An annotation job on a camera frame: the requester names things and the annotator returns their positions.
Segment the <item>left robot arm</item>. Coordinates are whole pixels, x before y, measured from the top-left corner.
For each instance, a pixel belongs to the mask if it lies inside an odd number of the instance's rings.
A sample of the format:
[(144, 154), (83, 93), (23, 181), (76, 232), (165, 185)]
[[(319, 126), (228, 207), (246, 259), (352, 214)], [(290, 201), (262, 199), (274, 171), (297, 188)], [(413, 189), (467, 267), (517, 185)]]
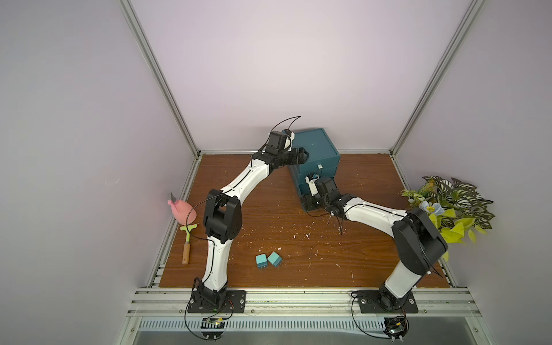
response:
[(256, 152), (246, 168), (222, 189), (213, 189), (206, 199), (203, 225), (208, 242), (206, 271), (195, 287), (196, 301), (220, 309), (227, 295), (227, 265), (231, 245), (242, 230), (242, 204), (270, 174), (288, 165), (308, 160), (302, 148), (266, 149)]

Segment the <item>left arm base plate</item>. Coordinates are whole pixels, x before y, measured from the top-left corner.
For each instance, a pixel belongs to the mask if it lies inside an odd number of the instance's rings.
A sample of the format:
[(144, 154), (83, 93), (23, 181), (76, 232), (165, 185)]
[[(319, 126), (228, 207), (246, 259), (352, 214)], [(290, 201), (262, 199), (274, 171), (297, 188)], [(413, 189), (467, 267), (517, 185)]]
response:
[(196, 290), (192, 292), (186, 311), (192, 314), (244, 313), (246, 301), (246, 290)]

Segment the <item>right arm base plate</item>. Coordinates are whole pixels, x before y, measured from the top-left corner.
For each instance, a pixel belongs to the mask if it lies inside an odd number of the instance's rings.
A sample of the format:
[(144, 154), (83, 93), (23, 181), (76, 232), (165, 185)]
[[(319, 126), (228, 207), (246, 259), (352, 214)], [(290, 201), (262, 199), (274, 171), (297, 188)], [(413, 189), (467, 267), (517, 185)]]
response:
[(379, 290), (359, 290), (356, 296), (361, 313), (416, 314), (419, 312), (412, 291), (399, 299), (390, 293), (382, 294)]

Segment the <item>teal top drawer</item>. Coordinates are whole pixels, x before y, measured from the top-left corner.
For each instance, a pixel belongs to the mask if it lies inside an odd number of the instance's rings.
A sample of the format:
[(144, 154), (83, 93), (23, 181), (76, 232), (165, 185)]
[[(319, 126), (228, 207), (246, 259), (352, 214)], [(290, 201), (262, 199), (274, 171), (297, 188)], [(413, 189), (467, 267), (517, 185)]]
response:
[(310, 173), (317, 173), (321, 177), (333, 178), (338, 170), (341, 156), (332, 156), (327, 158), (310, 157), (301, 165), (297, 165), (298, 175), (305, 177)]

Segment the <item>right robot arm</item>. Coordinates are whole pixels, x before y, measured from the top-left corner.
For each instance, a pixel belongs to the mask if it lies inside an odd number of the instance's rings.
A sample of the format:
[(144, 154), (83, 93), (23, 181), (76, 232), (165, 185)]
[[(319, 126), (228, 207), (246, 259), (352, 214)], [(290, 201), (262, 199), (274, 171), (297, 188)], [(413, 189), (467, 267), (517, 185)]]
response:
[(420, 208), (398, 210), (342, 194), (333, 178), (305, 177), (309, 202), (336, 216), (377, 229), (394, 240), (399, 262), (379, 290), (378, 303), (394, 311), (404, 306), (413, 287), (448, 251), (448, 244), (429, 215)]

